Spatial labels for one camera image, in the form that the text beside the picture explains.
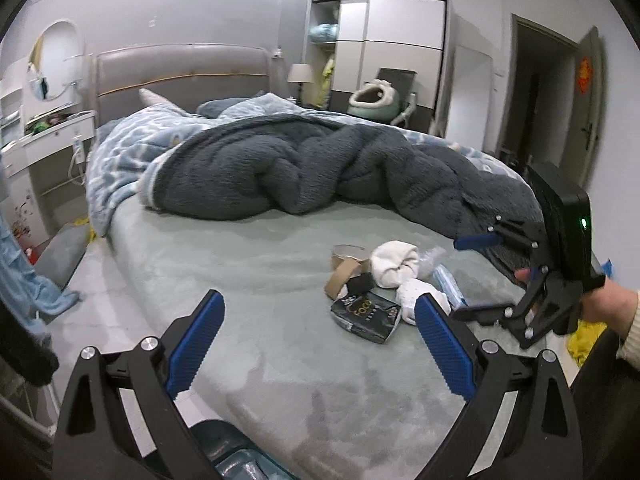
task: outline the padded headboard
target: padded headboard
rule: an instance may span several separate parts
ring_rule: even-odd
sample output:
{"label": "padded headboard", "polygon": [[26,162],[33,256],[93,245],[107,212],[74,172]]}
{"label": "padded headboard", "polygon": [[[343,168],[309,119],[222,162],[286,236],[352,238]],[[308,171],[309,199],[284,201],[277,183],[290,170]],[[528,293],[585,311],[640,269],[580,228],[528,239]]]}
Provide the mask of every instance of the padded headboard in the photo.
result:
{"label": "padded headboard", "polygon": [[140,88],[194,113],[199,104],[271,91],[266,50],[213,43],[121,48],[95,56],[92,107],[98,126],[143,108]]}

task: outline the power strip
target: power strip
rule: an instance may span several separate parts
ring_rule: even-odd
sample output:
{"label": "power strip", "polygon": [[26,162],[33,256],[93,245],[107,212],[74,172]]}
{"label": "power strip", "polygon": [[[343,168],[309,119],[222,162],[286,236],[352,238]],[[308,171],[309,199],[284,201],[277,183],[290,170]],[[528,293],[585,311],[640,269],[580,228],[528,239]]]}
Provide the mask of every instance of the power strip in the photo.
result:
{"label": "power strip", "polygon": [[86,161],[84,144],[82,143],[82,139],[80,138],[80,136],[74,137],[74,158],[76,159],[76,164],[82,164],[84,161]]}

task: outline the mattress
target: mattress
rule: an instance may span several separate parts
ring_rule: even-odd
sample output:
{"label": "mattress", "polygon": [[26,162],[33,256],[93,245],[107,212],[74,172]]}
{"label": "mattress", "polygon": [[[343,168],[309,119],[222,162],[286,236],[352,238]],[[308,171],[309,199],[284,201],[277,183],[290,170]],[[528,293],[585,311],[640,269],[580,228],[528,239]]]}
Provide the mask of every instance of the mattress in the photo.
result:
{"label": "mattress", "polygon": [[[117,208],[110,239],[157,333],[190,314],[210,288],[224,295],[226,319],[194,388],[303,479],[413,479],[463,407],[415,327],[401,324],[376,345],[334,323],[322,291],[333,245],[441,246],[469,301],[522,295],[480,254],[457,253],[451,240],[373,205],[337,202],[306,216],[272,210],[214,222],[158,214],[134,196]],[[498,327],[472,328],[480,339],[517,348]]]}

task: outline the red door decoration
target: red door decoration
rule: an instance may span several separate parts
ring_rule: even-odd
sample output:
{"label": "red door decoration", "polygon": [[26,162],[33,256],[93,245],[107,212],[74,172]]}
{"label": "red door decoration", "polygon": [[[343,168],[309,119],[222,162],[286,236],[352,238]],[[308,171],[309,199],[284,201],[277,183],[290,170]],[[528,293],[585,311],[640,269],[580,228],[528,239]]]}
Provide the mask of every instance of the red door decoration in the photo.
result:
{"label": "red door decoration", "polygon": [[581,93],[585,94],[589,89],[592,76],[591,60],[585,56],[580,60],[580,66],[578,67],[578,88],[580,88]]}

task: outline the white towel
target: white towel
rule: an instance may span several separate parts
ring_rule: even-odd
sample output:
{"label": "white towel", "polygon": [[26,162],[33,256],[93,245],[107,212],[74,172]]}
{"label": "white towel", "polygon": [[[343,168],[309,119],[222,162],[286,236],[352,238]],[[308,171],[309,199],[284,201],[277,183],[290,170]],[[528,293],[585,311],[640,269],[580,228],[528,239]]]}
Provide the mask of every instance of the white towel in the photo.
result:
{"label": "white towel", "polygon": [[402,307],[401,315],[405,322],[415,325],[415,302],[427,292],[435,298],[445,314],[449,315],[451,307],[445,294],[429,283],[421,282],[420,280],[409,280],[400,285],[396,292],[396,303]]}
{"label": "white towel", "polygon": [[371,273],[378,286],[398,288],[418,275],[418,248],[394,240],[380,245],[369,259]]}

